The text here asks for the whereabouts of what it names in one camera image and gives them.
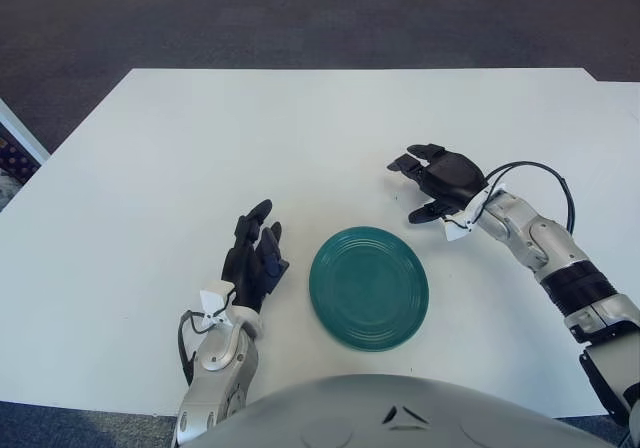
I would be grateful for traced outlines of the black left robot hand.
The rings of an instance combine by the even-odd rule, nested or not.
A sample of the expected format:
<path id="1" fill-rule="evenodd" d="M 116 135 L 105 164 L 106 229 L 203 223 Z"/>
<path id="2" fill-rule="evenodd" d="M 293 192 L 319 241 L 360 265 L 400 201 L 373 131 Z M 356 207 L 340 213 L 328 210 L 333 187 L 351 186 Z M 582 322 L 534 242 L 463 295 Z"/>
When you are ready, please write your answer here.
<path id="1" fill-rule="evenodd" d="M 262 227 L 271 210 L 272 201 L 266 199 L 238 218 L 235 242 L 226 255 L 221 275 L 223 281 L 234 286 L 232 304 L 256 313 L 261 312 L 264 299 L 289 267 L 280 250 L 281 224 Z"/>

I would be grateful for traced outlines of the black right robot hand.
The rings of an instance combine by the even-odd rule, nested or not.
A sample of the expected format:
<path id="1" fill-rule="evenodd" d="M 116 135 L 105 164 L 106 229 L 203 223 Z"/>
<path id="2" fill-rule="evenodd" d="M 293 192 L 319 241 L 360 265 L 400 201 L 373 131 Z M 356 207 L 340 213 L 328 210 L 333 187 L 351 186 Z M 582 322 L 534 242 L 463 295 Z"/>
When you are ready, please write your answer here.
<path id="1" fill-rule="evenodd" d="M 408 215 L 411 224 L 435 221 L 464 211 L 488 183 L 466 156 L 436 144 L 411 145 L 387 169 L 414 181 L 432 201 Z"/>

